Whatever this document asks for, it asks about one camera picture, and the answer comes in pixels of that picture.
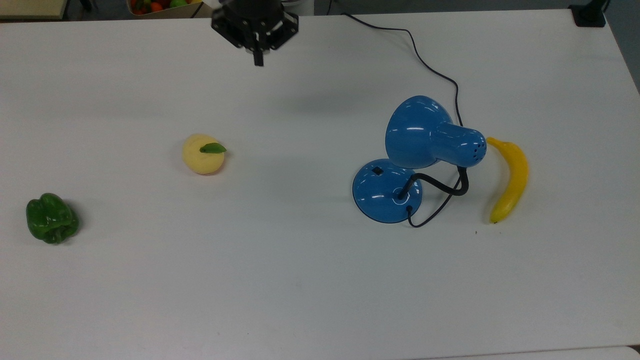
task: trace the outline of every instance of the fruit basket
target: fruit basket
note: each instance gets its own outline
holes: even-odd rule
[[[202,0],[125,0],[129,12],[137,19],[184,19],[210,17],[212,9]]]

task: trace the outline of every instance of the green leaf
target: green leaf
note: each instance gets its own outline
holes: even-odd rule
[[[227,149],[217,142],[208,143],[200,148],[200,152],[206,152],[207,154],[220,154],[225,151],[227,151]]]

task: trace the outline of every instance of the robotic arm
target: robotic arm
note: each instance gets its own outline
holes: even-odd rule
[[[236,47],[253,54],[255,66],[298,32],[298,16],[284,11],[280,0],[220,0],[211,27]]]

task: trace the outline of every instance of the yellow banana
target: yellow banana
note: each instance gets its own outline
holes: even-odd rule
[[[502,142],[495,138],[487,138],[486,142],[500,151],[509,165],[509,184],[493,206],[489,220],[493,223],[504,220],[518,204],[520,196],[527,186],[529,164],[524,152],[512,142]]]

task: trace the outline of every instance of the green bell pepper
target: green bell pepper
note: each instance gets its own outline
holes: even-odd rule
[[[76,234],[80,221],[59,196],[44,193],[27,204],[27,226],[36,239],[59,244]]]

